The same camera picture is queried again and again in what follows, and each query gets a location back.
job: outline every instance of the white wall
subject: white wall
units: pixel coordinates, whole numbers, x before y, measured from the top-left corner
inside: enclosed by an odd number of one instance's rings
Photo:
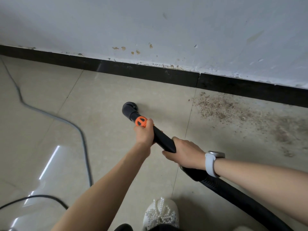
[[[0,28],[3,45],[308,88],[308,0],[0,0]]]

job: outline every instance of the ribbed hose section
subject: ribbed hose section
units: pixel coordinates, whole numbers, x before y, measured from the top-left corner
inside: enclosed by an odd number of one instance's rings
[[[207,175],[206,179],[200,181],[210,190],[228,200],[239,209],[246,212],[256,221],[260,222],[270,231],[291,231],[292,229],[275,214],[262,206],[260,203],[250,198],[248,195],[229,185],[220,178]]]

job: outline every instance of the floor tile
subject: floor tile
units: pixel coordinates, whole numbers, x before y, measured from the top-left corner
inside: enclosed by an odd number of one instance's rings
[[[57,113],[82,70],[1,56],[21,88],[25,102]],[[41,173],[35,154],[52,119],[25,108],[0,62],[0,205],[29,195]],[[22,204],[0,212],[0,229],[10,225]]]
[[[225,152],[229,159],[308,170],[306,108],[197,89],[186,139],[204,151]],[[172,198],[179,206],[184,230],[231,230],[239,225],[264,230],[181,170]],[[294,230],[307,230],[277,210],[274,212]]]
[[[135,142],[134,123],[122,114],[125,102],[137,103],[140,114],[153,118],[155,126],[168,136],[184,138],[195,90],[190,87],[84,71],[59,115],[83,129],[94,181],[97,181]],[[152,200],[161,196],[171,197],[177,165],[167,161],[161,151],[159,146],[152,147],[150,157],[129,188],[110,230],[122,223],[129,223],[134,230],[140,230],[145,210]],[[37,187],[33,188],[35,194],[52,194],[72,205],[88,188],[78,132],[68,125],[53,122],[38,148],[38,158],[41,152],[48,157],[45,158],[45,163],[41,164],[37,178],[53,154],[54,157]]]

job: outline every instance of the baseboard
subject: baseboard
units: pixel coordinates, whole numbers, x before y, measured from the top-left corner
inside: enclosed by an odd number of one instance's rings
[[[0,54],[77,69],[197,87],[308,108],[308,90],[212,74],[142,66],[0,45]]]

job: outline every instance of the dirt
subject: dirt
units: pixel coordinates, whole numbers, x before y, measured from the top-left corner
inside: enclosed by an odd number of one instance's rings
[[[217,119],[223,124],[237,124],[240,127],[249,124],[261,134],[272,135],[273,140],[284,146],[282,151],[286,157],[294,156],[286,148],[288,146],[301,144],[304,150],[308,149],[308,119],[253,110],[241,105],[230,94],[210,96],[201,92],[194,103],[202,118]]]

